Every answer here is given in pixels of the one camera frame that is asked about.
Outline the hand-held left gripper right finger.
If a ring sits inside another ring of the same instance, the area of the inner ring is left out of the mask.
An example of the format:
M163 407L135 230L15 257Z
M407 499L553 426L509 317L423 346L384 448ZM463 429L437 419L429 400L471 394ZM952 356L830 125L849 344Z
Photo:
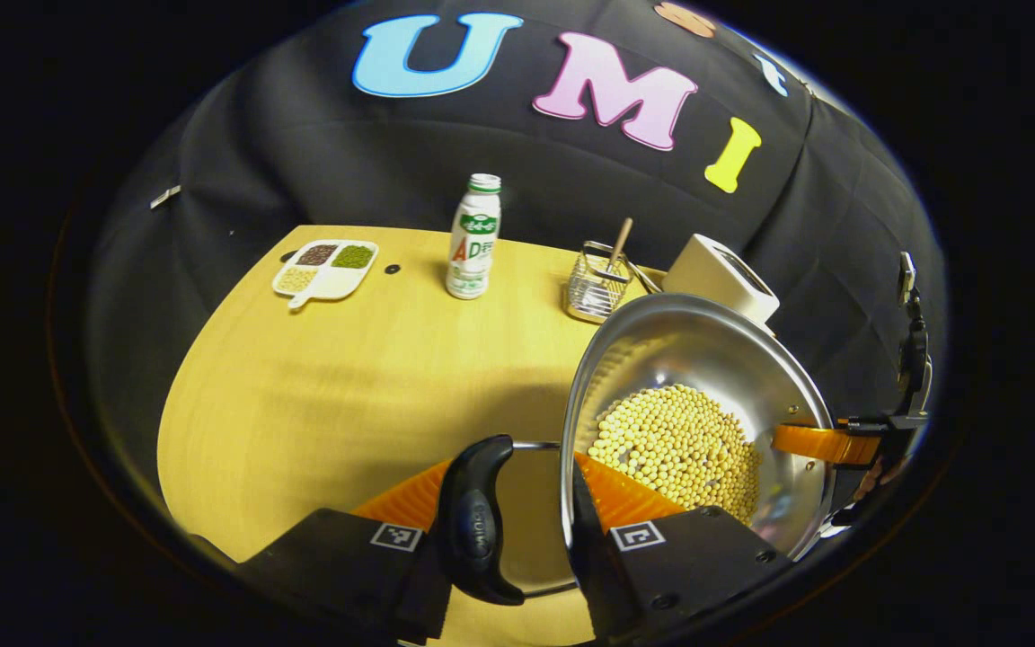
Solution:
M718 505L682 509L582 452L572 464L570 562L599 644L715 644L792 568Z

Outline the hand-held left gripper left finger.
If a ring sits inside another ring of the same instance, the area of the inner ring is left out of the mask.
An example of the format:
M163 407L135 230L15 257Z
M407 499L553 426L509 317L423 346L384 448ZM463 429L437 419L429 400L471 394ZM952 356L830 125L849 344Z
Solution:
M438 639L451 584L428 528L448 468L436 463L350 512L314 511L243 561L239 577L300 613L378 639Z

